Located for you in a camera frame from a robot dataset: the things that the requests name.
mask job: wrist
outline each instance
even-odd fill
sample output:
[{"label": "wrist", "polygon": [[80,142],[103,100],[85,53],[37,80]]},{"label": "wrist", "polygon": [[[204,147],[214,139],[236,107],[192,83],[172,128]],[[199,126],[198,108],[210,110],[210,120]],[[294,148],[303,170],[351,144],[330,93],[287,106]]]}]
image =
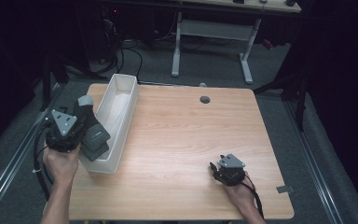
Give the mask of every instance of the wrist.
[{"label": "wrist", "polygon": [[54,189],[71,189],[73,182],[74,182],[73,179],[64,179],[64,180],[56,179],[54,180],[52,187]]},{"label": "wrist", "polygon": [[266,223],[253,204],[245,204],[240,208],[240,212],[248,223]]}]

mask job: metal rail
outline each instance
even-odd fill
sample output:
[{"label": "metal rail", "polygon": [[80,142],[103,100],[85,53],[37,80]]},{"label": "metal rail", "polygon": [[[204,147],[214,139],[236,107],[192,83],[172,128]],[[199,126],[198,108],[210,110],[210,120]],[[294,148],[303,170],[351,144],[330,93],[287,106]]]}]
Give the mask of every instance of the metal rail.
[{"label": "metal rail", "polygon": [[319,169],[318,163],[313,157],[306,135],[298,129],[298,126],[296,124],[295,109],[290,102],[285,101],[283,102],[283,105],[286,109],[286,112],[289,114],[293,127],[296,129],[298,139],[300,140],[302,145],[302,152],[304,154],[306,164],[310,170],[310,175],[312,176],[313,182],[319,193],[319,197],[321,198],[322,204],[324,205],[324,210],[326,211],[326,214],[330,219],[330,223],[341,224],[343,223],[343,221],[334,202],[330,188],[324,181],[324,176]]},{"label": "metal rail", "polygon": [[16,176],[16,173],[19,171],[23,161],[25,160],[25,157],[27,156],[28,152],[30,151],[30,148],[32,148],[32,143],[34,142],[36,132],[41,125],[41,120],[46,117],[47,113],[49,112],[51,107],[54,105],[55,101],[61,95],[63,88],[64,88],[63,84],[61,84],[61,85],[57,84],[55,86],[52,100],[51,100],[50,104],[48,105],[47,109],[45,109],[38,115],[38,117],[36,118],[36,121],[30,128],[30,130],[25,135],[25,137],[22,139],[14,156],[12,157],[9,164],[7,165],[7,168],[0,175],[0,201],[4,197],[8,187],[10,186],[10,183],[13,181],[14,177]]}]

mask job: white desk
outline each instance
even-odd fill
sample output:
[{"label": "white desk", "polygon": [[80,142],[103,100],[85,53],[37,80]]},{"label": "white desk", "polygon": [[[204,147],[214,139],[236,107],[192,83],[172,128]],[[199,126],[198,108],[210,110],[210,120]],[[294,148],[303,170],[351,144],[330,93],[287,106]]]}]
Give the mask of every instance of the white desk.
[{"label": "white desk", "polygon": [[[295,12],[301,11],[298,4],[292,7],[287,6],[284,0],[268,0],[266,4],[261,4],[259,0],[245,0],[244,4],[233,3],[232,0],[183,0],[184,3],[197,3],[197,4],[210,4],[218,5],[222,7],[243,7],[256,10],[273,10],[280,12]],[[178,21],[176,26],[176,43],[173,53],[172,61],[172,76],[179,76],[180,67],[180,40],[181,35],[199,35],[206,37],[217,37],[225,39],[235,39],[246,41],[246,47],[244,52],[239,55],[242,66],[242,72],[247,84],[252,84],[253,79],[249,69],[248,57],[252,49],[252,45],[255,41],[255,36],[259,28],[261,20],[255,20],[255,24],[244,26],[234,25],[218,22],[206,22],[206,21],[191,21],[182,20],[182,13],[178,14]]]}]

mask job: human arm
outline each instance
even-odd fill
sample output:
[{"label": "human arm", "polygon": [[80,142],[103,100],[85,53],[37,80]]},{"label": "human arm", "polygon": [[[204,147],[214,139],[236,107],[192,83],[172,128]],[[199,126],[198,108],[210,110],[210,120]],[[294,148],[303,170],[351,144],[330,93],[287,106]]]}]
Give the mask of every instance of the human arm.
[{"label": "human arm", "polygon": [[[245,171],[246,177],[243,183],[249,187],[253,187],[248,173]],[[225,190],[229,199],[237,206],[242,216],[250,224],[266,223],[264,218],[260,216],[257,208],[255,207],[255,196],[243,185],[237,185],[233,187],[225,186]]]},{"label": "human arm", "polygon": [[42,216],[42,224],[69,223],[69,201],[72,184],[78,167],[80,145],[69,153],[45,148],[43,163],[54,177],[48,204]]}]

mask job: grommet hole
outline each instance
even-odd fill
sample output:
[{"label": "grommet hole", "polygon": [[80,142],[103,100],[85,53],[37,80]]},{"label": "grommet hole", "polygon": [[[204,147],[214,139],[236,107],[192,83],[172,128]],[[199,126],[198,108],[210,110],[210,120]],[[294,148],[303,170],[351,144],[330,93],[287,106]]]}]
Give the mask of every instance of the grommet hole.
[{"label": "grommet hole", "polygon": [[201,96],[200,97],[200,101],[203,103],[203,104],[209,104],[211,102],[211,98],[209,98],[208,96]]}]

